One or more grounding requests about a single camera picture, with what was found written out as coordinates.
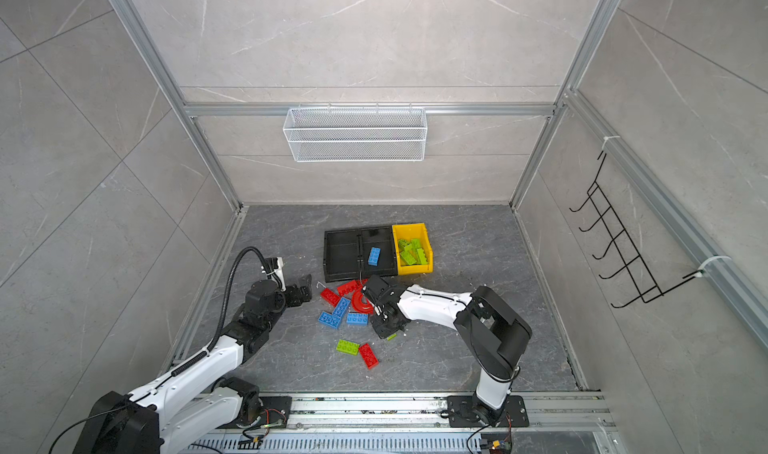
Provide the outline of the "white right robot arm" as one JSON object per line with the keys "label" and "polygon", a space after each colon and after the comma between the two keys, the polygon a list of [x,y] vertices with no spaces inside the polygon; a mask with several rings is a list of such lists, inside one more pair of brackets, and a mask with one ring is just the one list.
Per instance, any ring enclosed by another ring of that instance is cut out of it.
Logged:
{"label": "white right robot arm", "polygon": [[381,338],[411,321],[456,331],[481,367],[473,409],[487,424],[498,419],[532,337],[532,328],[504,299],[485,285],[472,292],[448,293],[379,276],[366,282],[362,294],[373,306],[372,326]]}

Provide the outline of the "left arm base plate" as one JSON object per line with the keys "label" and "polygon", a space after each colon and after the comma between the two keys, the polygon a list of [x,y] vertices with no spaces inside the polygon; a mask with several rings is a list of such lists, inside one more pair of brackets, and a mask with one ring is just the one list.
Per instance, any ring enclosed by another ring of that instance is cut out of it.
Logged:
{"label": "left arm base plate", "polygon": [[240,429],[286,427],[291,415],[290,396],[266,396],[244,402],[234,424]]}

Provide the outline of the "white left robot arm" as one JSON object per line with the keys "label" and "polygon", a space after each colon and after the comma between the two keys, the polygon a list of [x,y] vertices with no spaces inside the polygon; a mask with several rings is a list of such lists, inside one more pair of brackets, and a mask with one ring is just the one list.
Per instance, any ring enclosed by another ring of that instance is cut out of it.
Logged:
{"label": "white left robot arm", "polygon": [[111,391],[93,406],[75,444],[77,453],[178,453],[227,424],[256,426],[266,418],[258,387],[234,376],[263,347],[288,307],[312,298],[306,275],[283,290],[254,283],[237,317],[214,347],[127,394]]}

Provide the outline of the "red lego brick bottom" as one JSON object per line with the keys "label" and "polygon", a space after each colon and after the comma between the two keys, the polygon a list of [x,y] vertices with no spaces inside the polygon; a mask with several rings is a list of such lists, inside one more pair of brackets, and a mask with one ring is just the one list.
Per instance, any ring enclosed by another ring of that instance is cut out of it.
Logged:
{"label": "red lego brick bottom", "polygon": [[358,353],[362,357],[366,367],[371,370],[379,365],[379,360],[376,357],[372,347],[368,344],[362,344],[358,348]]}

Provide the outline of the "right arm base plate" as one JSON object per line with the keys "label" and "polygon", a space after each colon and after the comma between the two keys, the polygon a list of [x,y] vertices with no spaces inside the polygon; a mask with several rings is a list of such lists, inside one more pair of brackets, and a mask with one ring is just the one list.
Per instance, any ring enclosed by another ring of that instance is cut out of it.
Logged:
{"label": "right arm base plate", "polygon": [[475,395],[449,396],[447,407],[439,415],[447,419],[452,428],[530,426],[524,399],[518,395],[508,395],[499,409],[488,407]]}

